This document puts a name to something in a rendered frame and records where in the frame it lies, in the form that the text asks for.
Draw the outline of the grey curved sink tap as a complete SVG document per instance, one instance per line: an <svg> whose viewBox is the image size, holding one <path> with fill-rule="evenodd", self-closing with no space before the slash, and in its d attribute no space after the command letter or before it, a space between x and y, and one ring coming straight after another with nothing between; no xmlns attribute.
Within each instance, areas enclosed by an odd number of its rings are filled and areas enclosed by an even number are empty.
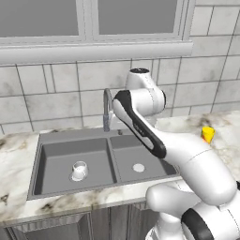
<svg viewBox="0 0 240 240"><path fill-rule="evenodd" d="M113 109L113 97L109 88L105 88L103 92L103 129L110 130L110 111Z"/></svg>

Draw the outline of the grey double basin sink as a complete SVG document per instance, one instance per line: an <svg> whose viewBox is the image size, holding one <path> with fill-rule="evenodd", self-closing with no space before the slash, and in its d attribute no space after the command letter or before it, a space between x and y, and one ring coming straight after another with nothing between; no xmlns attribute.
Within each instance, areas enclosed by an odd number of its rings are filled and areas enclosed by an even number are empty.
<svg viewBox="0 0 240 240"><path fill-rule="evenodd" d="M29 200L173 178L174 166L150 154L129 130L101 128L41 134L27 198ZM88 174L73 181L72 166L84 161Z"/></svg>

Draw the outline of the white cup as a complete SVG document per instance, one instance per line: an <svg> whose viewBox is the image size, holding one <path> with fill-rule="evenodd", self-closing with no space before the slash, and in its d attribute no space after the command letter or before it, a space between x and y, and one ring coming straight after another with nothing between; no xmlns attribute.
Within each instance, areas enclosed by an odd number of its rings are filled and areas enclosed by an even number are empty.
<svg viewBox="0 0 240 240"><path fill-rule="evenodd" d="M82 181L88 174L88 167L84 161L77 161L72 166L72 173L70 178L73 181Z"/></svg>

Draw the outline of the yellow cup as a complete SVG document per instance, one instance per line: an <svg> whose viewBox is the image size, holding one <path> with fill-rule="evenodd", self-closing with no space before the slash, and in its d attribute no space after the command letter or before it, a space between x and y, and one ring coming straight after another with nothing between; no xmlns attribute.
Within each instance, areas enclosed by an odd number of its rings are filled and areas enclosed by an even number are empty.
<svg viewBox="0 0 240 240"><path fill-rule="evenodd" d="M215 133L216 133L216 131L212 127L203 126L201 137L205 142L211 143L211 141L213 140L213 138L215 136Z"/></svg>

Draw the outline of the grey framed window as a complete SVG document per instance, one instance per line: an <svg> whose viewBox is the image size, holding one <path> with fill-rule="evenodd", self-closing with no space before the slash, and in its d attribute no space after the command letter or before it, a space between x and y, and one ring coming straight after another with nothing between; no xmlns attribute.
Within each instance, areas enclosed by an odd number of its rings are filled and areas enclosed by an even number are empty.
<svg viewBox="0 0 240 240"><path fill-rule="evenodd" d="M0 0L0 66L188 56L196 0Z"/></svg>

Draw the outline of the grey cupboard door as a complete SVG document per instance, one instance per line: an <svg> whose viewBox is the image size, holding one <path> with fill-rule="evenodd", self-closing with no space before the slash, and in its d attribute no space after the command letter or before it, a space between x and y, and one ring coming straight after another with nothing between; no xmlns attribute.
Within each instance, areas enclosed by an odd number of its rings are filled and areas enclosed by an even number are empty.
<svg viewBox="0 0 240 240"><path fill-rule="evenodd" d="M145 240L157 220L158 213L150 210L146 202L111 207L110 240Z"/></svg>
<svg viewBox="0 0 240 240"><path fill-rule="evenodd" d="M87 213L6 227L3 233L6 240L92 240Z"/></svg>

